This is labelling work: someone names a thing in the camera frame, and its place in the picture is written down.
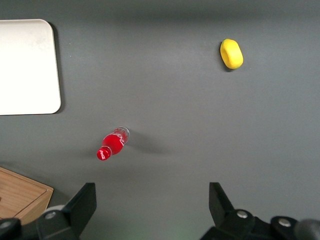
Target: bottle label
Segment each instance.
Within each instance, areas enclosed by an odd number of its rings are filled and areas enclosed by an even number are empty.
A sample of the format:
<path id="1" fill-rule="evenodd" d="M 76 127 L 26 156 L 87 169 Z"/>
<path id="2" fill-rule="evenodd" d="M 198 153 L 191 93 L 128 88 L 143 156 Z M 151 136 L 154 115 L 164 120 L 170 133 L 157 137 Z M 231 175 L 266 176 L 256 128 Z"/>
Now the bottle label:
<path id="1" fill-rule="evenodd" d="M 120 133 L 114 132 L 114 133 L 111 133 L 111 135 L 117 136 L 117 137 L 119 138 L 119 141 L 120 141 L 121 145 L 122 145 L 122 146 L 125 145 L 125 138 L 124 138 L 124 136 L 122 136 Z"/>

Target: red bottle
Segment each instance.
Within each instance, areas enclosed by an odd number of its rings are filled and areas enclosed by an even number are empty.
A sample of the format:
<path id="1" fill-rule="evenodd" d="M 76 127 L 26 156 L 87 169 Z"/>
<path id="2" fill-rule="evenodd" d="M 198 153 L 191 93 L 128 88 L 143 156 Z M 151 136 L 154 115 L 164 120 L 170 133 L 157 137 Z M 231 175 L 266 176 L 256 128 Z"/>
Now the red bottle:
<path id="1" fill-rule="evenodd" d="M 116 128 L 103 139 L 96 156 L 102 161 L 107 160 L 111 155 L 115 155 L 121 151 L 128 142 L 129 137 L 130 132 L 126 127 L 120 126 Z"/>

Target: silver bolt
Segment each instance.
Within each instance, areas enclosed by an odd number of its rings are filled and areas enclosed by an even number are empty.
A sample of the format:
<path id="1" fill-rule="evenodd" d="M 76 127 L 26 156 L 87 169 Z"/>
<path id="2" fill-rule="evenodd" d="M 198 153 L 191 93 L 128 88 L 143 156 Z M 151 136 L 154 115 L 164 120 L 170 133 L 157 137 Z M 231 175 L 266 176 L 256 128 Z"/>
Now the silver bolt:
<path id="1" fill-rule="evenodd" d="M 48 220 L 48 219 L 53 219 L 55 216 L 56 216 L 56 212 L 53 211 L 45 215 L 44 218 Z"/>
<path id="2" fill-rule="evenodd" d="M 239 218 L 242 219 L 246 219 L 248 217 L 248 214 L 245 211 L 238 211 L 236 214 Z"/>
<path id="3" fill-rule="evenodd" d="M 9 227 L 10 225 L 11 225 L 10 221 L 5 221 L 4 223 L 2 223 L 0 225 L 0 229 L 5 229 L 5 228 Z"/>
<path id="4" fill-rule="evenodd" d="M 285 218 L 280 218 L 278 220 L 278 222 L 279 222 L 280 225 L 282 225 L 284 227 L 287 227 L 287 228 L 291 227 L 291 223 Z"/>

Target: gray table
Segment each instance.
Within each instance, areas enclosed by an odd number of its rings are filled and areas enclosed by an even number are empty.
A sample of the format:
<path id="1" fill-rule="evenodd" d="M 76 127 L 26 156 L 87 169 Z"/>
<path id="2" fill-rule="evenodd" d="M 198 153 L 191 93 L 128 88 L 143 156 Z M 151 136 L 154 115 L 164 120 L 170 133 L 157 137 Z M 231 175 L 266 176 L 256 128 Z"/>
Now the gray table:
<path id="1" fill-rule="evenodd" d="M 0 165 L 54 187 L 51 206 L 95 182 L 83 240 L 197 240 L 209 182 L 267 222 L 319 219 L 320 1 L 0 3 L 0 19 L 37 18 L 55 28 L 62 107 L 1 116 Z M 127 146 L 99 161 L 117 126 Z"/>

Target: bottle cap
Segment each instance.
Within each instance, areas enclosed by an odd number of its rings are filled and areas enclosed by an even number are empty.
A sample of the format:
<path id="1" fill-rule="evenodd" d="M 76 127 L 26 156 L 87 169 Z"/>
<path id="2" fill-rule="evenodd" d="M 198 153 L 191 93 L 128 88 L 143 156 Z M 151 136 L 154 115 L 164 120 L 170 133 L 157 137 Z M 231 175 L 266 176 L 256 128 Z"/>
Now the bottle cap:
<path id="1" fill-rule="evenodd" d="M 102 146 L 100 147 L 100 149 L 97 151 L 96 156 L 98 157 L 98 159 L 100 159 L 101 161 L 105 161 L 108 158 L 110 158 L 112 154 L 112 151 L 110 149 L 110 147 L 108 146 Z"/>

